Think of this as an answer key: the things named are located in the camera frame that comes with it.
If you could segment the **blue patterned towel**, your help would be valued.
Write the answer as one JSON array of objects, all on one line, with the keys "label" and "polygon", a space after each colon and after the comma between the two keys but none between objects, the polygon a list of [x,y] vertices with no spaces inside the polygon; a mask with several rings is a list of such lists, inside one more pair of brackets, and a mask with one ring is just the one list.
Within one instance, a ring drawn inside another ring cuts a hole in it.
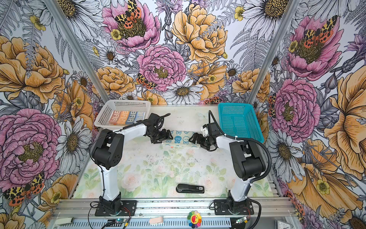
[{"label": "blue patterned towel", "polygon": [[171,131],[172,139],[166,140],[162,143],[164,147],[176,147],[176,148],[200,148],[200,145],[193,144],[189,139],[194,135],[192,131]]}]

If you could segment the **multicolour striped letter towel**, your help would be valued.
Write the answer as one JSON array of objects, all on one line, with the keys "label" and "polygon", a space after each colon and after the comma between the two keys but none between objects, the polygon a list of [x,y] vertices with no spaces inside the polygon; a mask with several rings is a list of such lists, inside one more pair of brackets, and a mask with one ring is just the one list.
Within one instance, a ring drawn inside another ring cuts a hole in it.
[{"label": "multicolour striped letter towel", "polygon": [[146,112],[143,111],[113,111],[109,119],[111,125],[131,125],[144,120]]}]

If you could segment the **white plastic basket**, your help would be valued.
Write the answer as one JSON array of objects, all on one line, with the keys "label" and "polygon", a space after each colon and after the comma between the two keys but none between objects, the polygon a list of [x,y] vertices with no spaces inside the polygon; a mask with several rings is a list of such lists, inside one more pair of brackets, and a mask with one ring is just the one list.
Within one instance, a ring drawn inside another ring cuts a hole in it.
[{"label": "white plastic basket", "polygon": [[148,118],[151,103],[143,100],[109,100],[94,121],[96,127],[115,130]]}]

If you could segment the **teal plastic basket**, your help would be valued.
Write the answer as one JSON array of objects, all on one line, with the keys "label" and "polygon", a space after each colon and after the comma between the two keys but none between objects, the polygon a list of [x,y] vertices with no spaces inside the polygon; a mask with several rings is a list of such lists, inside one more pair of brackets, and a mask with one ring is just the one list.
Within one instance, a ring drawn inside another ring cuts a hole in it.
[{"label": "teal plastic basket", "polygon": [[218,105],[221,129],[228,135],[253,138],[264,143],[264,137],[254,108],[244,103],[220,103]]}]

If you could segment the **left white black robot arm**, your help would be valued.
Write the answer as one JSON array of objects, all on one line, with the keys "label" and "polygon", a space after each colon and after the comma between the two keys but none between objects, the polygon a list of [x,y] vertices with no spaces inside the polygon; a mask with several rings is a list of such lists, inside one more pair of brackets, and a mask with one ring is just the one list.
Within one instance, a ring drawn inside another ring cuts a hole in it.
[{"label": "left white black robot arm", "polygon": [[119,130],[103,129],[91,146],[90,157],[100,169],[102,194],[95,207],[95,216],[133,216],[136,201],[122,201],[118,187],[117,165],[123,157],[125,143],[137,137],[147,136],[152,144],[172,140],[170,130],[163,129],[164,119],[170,116],[150,114],[148,119],[137,121]]}]

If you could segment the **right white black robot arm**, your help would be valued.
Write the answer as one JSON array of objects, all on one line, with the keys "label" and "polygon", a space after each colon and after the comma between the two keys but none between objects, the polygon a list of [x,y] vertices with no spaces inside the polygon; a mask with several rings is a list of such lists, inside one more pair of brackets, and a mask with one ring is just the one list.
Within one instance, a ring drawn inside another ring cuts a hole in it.
[{"label": "right white black robot arm", "polygon": [[254,182],[265,178],[272,166],[271,156],[266,146],[253,138],[240,138],[224,133],[216,123],[209,123],[201,128],[201,133],[194,133],[189,142],[200,145],[207,151],[226,150],[231,159],[237,178],[228,191],[225,204],[217,207],[217,215],[252,214],[252,200],[249,191]]}]

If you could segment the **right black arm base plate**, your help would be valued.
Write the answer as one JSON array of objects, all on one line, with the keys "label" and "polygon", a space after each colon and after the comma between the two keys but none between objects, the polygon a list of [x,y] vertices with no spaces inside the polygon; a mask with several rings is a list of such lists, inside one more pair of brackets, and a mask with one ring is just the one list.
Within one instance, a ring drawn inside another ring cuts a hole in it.
[{"label": "right black arm base plate", "polygon": [[252,202],[246,199],[241,202],[230,199],[215,199],[213,201],[215,215],[253,215],[254,208]]}]

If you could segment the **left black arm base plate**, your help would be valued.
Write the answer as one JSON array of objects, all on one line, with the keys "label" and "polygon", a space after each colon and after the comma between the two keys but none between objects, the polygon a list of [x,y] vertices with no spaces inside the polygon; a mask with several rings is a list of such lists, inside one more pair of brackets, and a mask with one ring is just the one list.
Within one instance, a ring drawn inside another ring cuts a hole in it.
[{"label": "left black arm base plate", "polygon": [[136,205],[136,200],[109,201],[101,199],[96,208],[95,216],[134,216],[136,211]]}]

